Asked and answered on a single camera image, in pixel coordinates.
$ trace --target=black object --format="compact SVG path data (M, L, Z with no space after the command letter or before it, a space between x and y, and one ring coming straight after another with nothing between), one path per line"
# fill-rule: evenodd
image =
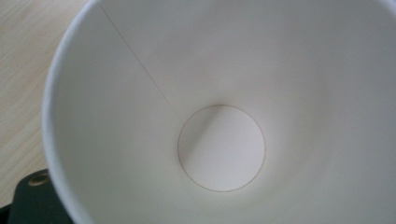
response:
M73 224L50 181L48 170L26 176L11 205L0 209L0 224Z

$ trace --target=wood grain surface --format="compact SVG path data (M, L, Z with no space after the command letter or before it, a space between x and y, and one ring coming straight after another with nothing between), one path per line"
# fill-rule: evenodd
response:
M0 0L0 207L46 168L40 109L56 47L87 0Z

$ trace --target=wooden table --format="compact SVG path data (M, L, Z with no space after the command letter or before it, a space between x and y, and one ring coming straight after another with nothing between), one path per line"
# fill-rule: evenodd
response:
M52 55L87 0L0 0L0 207L46 168L41 101Z

